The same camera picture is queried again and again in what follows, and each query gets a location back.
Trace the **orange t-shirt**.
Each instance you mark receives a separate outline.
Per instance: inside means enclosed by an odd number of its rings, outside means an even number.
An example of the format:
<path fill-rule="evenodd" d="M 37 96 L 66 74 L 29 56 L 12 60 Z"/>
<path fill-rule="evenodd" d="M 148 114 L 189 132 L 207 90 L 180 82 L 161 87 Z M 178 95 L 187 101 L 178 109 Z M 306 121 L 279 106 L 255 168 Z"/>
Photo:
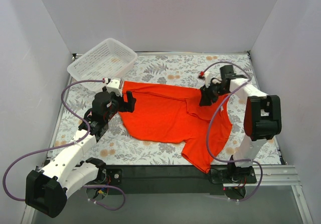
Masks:
<path fill-rule="evenodd" d="M 182 156 L 202 172 L 225 147 L 232 131 L 224 99 L 199 106 L 201 92 L 164 84 L 126 81 L 123 92 L 136 98 L 132 113 L 120 113 L 128 133 L 142 141 L 179 144 Z"/>

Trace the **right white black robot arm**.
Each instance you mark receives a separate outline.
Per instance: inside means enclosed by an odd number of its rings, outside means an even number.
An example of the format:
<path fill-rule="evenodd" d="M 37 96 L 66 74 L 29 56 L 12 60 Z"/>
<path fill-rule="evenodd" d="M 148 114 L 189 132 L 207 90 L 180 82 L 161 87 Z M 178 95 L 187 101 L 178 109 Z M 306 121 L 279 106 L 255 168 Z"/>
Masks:
<path fill-rule="evenodd" d="M 225 104 L 235 94 L 246 102 L 243 121 L 245 136 L 239 150 L 229 160 L 222 160 L 223 166 L 210 167 L 209 175 L 214 184 L 256 183 L 254 159 L 262 146 L 280 134 L 282 129 L 280 98 L 256 88 L 247 73 L 235 73 L 236 64 L 227 61 L 221 64 L 220 79 L 213 77 L 209 68 L 199 74 L 198 78 L 205 82 L 200 89 L 199 105 L 211 106 L 220 96 L 224 96 L 222 104 Z"/>

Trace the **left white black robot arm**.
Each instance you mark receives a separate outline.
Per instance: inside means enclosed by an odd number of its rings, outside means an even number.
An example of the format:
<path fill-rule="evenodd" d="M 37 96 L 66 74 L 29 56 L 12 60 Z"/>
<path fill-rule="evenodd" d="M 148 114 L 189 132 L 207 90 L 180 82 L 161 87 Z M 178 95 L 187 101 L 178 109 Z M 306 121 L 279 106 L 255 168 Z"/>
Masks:
<path fill-rule="evenodd" d="M 40 171 L 31 171 L 26 178 L 25 203 L 57 217 L 68 198 L 80 188 L 109 189 L 111 177 L 106 164 L 99 159 L 81 158 L 94 147 L 108 130 L 108 123 L 118 112 L 133 112 L 136 99 L 131 91 L 106 87 L 94 96 L 92 107 L 85 113 L 72 145 L 63 149 Z"/>

